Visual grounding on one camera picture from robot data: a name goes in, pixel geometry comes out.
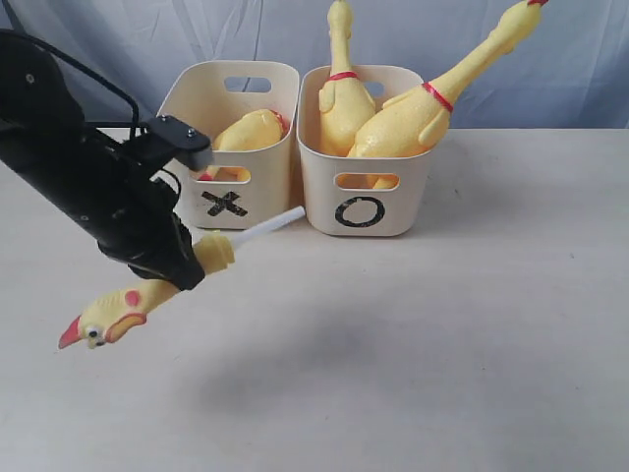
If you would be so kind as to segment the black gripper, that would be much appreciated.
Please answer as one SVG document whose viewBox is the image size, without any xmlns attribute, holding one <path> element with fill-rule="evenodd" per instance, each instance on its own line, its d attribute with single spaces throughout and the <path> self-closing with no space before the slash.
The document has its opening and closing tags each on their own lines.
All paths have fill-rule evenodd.
<svg viewBox="0 0 629 472">
<path fill-rule="evenodd" d="M 159 115 L 147 127 L 189 170 L 213 164 L 210 138 L 193 126 Z M 205 272 L 189 229 L 173 212 L 174 189 L 116 150 L 98 131 L 43 136 L 17 126 L 1 129 L 3 163 L 77 223 L 105 256 L 140 278 L 194 289 Z"/>
</svg>

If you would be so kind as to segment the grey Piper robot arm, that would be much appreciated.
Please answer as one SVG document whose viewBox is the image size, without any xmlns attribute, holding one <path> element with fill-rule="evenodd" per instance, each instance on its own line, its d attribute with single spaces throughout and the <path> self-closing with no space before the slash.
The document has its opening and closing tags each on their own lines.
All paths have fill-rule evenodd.
<svg viewBox="0 0 629 472">
<path fill-rule="evenodd" d="M 172 115 L 141 121 L 137 103 L 93 70 L 29 34 L 1 32 L 1 159 L 78 224 L 106 257 L 137 276 L 195 288 L 204 271 L 174 208 L 182 190 L 157 172 L 176 160 L 213 160 L 207 135 Z M 129 137 L 118 143 L 85 118 L 59 66 L 65 62 L 126 101 Z"/>
</svg>

